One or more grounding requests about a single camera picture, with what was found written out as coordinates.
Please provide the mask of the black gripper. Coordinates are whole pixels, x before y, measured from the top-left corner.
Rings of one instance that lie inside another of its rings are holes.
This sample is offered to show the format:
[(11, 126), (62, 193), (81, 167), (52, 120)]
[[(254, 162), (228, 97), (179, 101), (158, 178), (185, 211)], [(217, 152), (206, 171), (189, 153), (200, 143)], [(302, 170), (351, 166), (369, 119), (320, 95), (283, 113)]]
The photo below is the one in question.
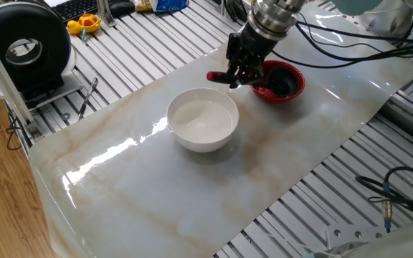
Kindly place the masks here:
[(227, 74), (232, 75), (233, 79), (229, 88), (238, 87), (239, 78), (246, 66), (249, 68), (248, 85), (263, 81), (265, 79), (264, 59), (276, 44), (277, 41), (258, 34), (248, 22), (240, 33), (230, 34), (227, 45), (227, 59), (229, 60)]

